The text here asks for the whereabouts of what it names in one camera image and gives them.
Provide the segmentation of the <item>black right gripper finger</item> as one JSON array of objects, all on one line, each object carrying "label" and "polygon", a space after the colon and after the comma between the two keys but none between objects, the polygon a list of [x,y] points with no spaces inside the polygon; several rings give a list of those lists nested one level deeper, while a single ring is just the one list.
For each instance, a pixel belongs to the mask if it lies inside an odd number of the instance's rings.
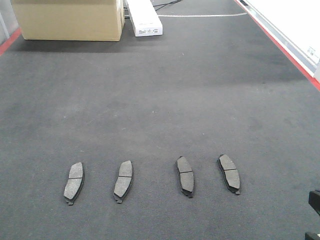
[{"label": "black right gripper finger", "polygon": [[309,192],[308,196],[309,205],[315,210],[315,212],[320,215],[320,190],[312,190]]},{"label": "black right gripper finger", "polygon": [[320,234],[315,232],[306,232],[304,235],[305,240],[320,240]]}]

